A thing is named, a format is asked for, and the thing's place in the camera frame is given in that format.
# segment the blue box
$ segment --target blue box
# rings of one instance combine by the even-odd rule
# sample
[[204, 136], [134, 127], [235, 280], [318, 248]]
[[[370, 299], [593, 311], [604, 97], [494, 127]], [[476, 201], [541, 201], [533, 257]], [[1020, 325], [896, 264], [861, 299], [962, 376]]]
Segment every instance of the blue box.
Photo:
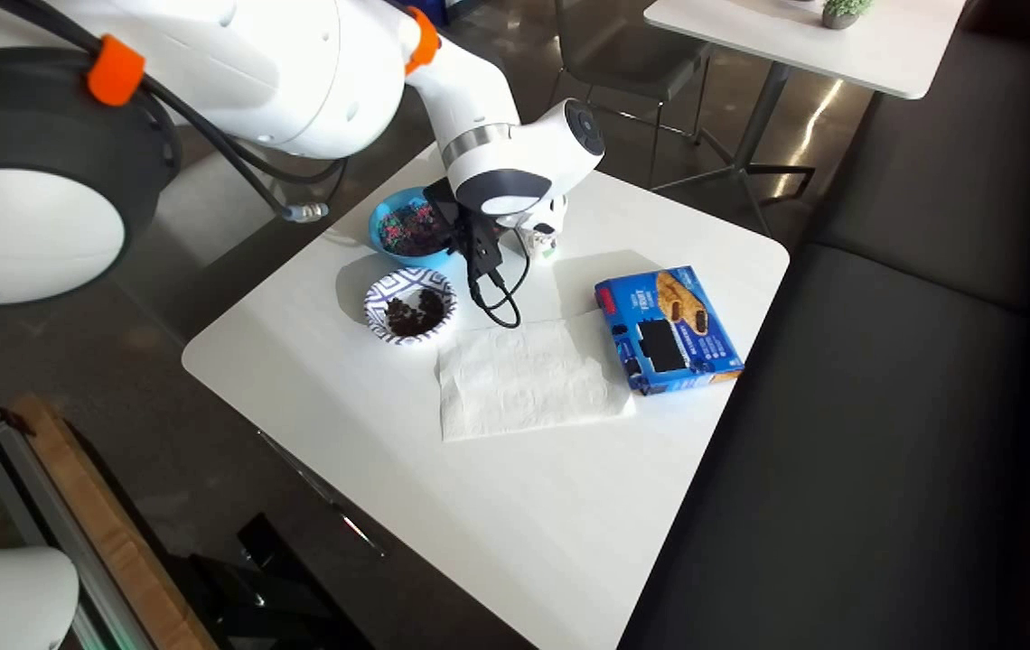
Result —
[[593, 294], [638, 395], [674, 395], [741, 371], [696, 266], [606, 280]]

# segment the square table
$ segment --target square table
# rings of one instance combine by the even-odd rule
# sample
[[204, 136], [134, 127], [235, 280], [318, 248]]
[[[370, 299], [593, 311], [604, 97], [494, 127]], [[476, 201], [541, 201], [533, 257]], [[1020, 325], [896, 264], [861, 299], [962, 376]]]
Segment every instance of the square table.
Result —
[[752, 210], [752, 173], [804, 173], [808, 167], [756, 167], [768, 124], [787, 84], [787, 68], [840, 78], [857, 86], [917, 102], [930, 93], [967, 0], [876, 0], [851, 29], [826, 29], [826, 0], [656, 0], [643, 20], [691, 41], [768, 59], [771, 74], [723, 170], [680, 179], [659, 189], [739, 179]]
[[[535, 646], [615, 646], [734, 388], [643, 396], [598, 425], [445, 446], [439, 347], [494, 325], [461, 305], [445, 339], [392, 347], [361, 313], [392, 271], [365, 247], [370, 210], [439, 179], [428, 149], [199, 334], [186, 368]], [[573, 197], [559, 252], [535, 260], [518, 305], [528, 321], [591, 313], [599, 280], [676, 264], [696, 264], [749, 356], [787, 252], [604, 173]], [[464, 264], [445, 274], [465, 297]]]

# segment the paper towel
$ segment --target paper towel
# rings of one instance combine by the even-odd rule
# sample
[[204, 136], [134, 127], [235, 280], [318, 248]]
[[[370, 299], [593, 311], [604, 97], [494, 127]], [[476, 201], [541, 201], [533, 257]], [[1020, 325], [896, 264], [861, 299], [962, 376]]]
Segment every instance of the paper towel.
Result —
[[535, 435], [632, 416], [632, 395], [598, 311], [464, 334], [441, 350], [445, 442]]

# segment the black cushion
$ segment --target black cushion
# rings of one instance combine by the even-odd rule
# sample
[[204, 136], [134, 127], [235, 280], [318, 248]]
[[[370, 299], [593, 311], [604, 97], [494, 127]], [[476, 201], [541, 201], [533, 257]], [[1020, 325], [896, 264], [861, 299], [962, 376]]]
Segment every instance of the black cushion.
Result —
[[818, 242], [1026, 306], [1030, 46], [958, 33], [926, 102], [880, 97]]
[[1022, 318], [809, 248], [630, 646], [994, 646]]

